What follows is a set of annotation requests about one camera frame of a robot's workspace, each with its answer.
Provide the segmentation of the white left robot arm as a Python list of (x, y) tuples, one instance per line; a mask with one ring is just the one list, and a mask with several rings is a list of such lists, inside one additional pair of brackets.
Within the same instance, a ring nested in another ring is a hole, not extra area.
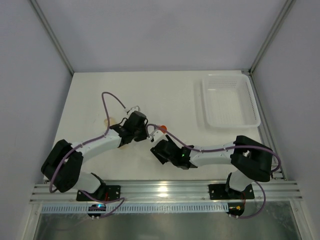
[(96, 174), (83, 172), (83, 163), (132, 141), (146, 140), (147, 123), (147, 117), (135, 110), (123, 122), (110, 126), (107, 133), (92, 140), (78, 144), (59, 140), (44, 161), (41, 173), (61, 193), (77, 189), (78, 201), (107, 201), (109, 187)]

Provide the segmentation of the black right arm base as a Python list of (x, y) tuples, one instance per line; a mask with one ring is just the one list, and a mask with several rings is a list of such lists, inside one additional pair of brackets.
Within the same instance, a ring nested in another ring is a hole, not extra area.
[(252, 184), (248, 184), (244, 190), (234, 190), (229, 186), (230, 177), (226, 183), (214, 183), (208, 185), (208, 193), (211, 200), (253, 200), (255, 198)]

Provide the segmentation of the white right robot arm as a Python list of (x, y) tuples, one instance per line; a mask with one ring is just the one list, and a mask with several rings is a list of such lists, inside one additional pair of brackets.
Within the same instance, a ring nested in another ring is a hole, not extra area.
[(209, 165), (234, 166), (236, 171), (228, 174), (222, 192), (230, 199), (240, 199), (254, 181), (269, 182), (272, 174), (272, 150), (244, 135), (218, 149), (194, 145), (179, 147), (166, 135), (150, 151), (161, 164), (171, 163), (183, 170)]

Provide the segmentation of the orange plastic spoon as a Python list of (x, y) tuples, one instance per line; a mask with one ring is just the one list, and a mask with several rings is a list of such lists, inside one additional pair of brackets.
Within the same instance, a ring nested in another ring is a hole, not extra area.
[(165, 125), (161, 125), (160, 126), (160, 130), (163, 132), (163, 133), (166, 133), (167, 132), (167, 127)]

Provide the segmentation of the white paper napkin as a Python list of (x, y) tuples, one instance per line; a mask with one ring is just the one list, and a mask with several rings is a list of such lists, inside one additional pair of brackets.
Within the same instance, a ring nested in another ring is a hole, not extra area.
[(133, 142), (129, 145), (132, 154), (142, 160), (152, 160), (154, 155), (151, 152), (151, 148), (154, 146), (153, 142), (149, 140), (143, 140), (139, 142)]

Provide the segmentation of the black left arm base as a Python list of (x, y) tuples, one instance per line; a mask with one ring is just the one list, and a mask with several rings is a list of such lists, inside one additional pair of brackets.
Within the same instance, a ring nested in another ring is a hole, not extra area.
[[(121, 186), (101, 185), (94, 193), (89, 193), (88, 195), (98, 201), (114, 201), (119, 199), (121, 196)], [(81, 191), (78, 191), (76, 201), (87, 202), (92, 200)]]

